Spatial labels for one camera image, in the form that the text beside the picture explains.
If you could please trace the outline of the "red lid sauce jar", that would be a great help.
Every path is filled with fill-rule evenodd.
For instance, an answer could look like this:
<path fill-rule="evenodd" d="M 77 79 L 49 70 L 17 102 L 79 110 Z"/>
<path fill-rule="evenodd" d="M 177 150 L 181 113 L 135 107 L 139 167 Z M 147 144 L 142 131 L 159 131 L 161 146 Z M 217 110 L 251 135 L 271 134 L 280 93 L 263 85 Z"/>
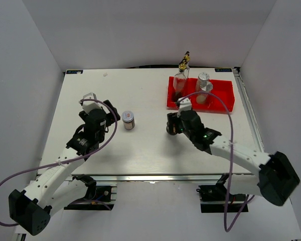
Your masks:
<path fill-rule="evenodd" d="M 175 123 L 172 121 L 167 122 L 166 131 L 169 135 L 174 136 L 177 134 Z"/>

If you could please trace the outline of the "silver lid white shaker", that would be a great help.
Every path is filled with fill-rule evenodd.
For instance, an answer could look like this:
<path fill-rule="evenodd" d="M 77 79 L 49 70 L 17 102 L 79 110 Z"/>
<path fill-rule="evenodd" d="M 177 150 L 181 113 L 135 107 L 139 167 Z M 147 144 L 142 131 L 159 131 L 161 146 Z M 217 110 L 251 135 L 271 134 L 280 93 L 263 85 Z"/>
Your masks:
<path fill-rule="evenodd" d="M 208 97 L 208 93 L 211 92 L 213 89 L 213 84 L 209 81 L 206 87 L 206 91 L 200 91 L 200 93 L 196 97 L 196 102 L 198 104 L 204 104 Z"/>

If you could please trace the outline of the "glass bottle with dark sauce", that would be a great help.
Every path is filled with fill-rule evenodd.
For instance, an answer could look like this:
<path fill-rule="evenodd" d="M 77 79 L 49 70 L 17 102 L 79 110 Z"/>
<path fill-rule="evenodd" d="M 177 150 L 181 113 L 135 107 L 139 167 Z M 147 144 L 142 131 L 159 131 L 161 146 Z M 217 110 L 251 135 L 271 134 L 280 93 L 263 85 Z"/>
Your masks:
<path fill-rule="evenodd" d="M 178 99 L 183 96 L 183 89 L 187 81 L 187 77 L 185 75 L 186 69 L 187 69 L 186 64 L 180 63 L 178 73 L 174 76 L 174 80 L 173 80 L 173 87 L 175 90 L 174 102 L 178 101 Z"/>

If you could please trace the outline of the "blue label spice shaker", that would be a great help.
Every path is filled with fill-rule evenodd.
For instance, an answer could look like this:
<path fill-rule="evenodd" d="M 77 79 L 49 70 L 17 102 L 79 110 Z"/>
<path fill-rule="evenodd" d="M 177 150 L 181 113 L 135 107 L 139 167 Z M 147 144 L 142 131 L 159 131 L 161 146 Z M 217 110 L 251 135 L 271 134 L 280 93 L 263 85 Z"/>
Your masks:
<path fill-rule="evenodd" d="M 210 76 L 209 76 L 208 73 L 201 72 L 198 75 L 195 90 L 197 92 L 199 92 L 199 91 L 206 91 L 206 87 L 208 85 L 209 79 L 210 79 Z"/>

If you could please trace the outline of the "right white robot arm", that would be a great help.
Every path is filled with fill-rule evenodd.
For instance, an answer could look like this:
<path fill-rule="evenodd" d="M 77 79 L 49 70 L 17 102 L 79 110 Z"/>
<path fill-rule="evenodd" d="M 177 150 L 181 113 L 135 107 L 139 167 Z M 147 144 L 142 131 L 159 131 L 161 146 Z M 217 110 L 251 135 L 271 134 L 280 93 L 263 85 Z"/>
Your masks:
<path fill-rule="evenodd" d="M 231 144 L 220 132 L 206 128 L 194 110 L 167 115 L 167 132 L 184 134 L 200 151 L 221 157 L 241 166 L 248 175 L 224 175 L 217 182 L 217 196 L 228 200 L 236 194 L 264 197 L 276 206 L 283 206 L 300 183 L 300 179 L 282 152 L 269 154 Z"/>

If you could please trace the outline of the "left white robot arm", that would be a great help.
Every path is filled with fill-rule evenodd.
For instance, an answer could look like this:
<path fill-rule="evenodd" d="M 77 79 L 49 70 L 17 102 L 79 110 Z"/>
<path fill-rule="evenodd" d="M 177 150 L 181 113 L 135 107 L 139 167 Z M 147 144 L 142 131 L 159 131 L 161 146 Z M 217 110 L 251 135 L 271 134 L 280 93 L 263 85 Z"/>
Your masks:
<path fill-rule="evenodd" d="M 43 174 L 22 191 L 9 195 L 10 217 L 31 235 L 44 230 L 51 217 L 78 199 L 92 200 L 96 181 L 85 174 L 77 175 L 61 188 L 65 179 L 88 158 L 106 146 L 111 125 L 117 125 L 120 115 L 109 100 L 100 102 L 87 97 L 80 100 L 79 113 L 84 123 L 77 128 L 55 164 L 48 165 Z"/>

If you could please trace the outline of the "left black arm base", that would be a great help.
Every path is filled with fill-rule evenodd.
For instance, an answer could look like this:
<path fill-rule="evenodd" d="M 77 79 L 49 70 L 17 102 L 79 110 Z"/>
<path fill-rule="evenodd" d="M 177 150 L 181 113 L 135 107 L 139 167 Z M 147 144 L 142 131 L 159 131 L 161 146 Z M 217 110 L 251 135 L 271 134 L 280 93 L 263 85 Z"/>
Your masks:
<path fill-rule="evenodd" d="M 92 184 L 94 181 L 95 185 L 88 188 L 88 193 L 84 197 L 73 201 L 64 207 L 64 210 L 111 211 L 113 209 L 117 197 L 116 184 L 102 184 L 87 175 L 73 176 L 71 181 L 74 180 L 83 181 L 85 184 Z"/>

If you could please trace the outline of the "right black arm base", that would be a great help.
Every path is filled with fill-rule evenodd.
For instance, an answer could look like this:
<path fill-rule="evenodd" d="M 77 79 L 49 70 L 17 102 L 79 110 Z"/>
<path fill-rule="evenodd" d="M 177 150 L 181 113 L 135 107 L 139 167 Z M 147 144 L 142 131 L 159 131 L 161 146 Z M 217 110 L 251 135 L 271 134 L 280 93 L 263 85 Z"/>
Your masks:
<path fill-rule="evenodd" d="M 200 195 L 200 200 L 203 202 L 225 202 L 227 188 L 224 184 L 227 184 L 229 174 L 223 174 L 221 178 L 214 185 L 201 185 L 196 191 Z M 245 194 L 229 194 L 228 204 L 233 204 L 236 201 L 244 201 Z"/>

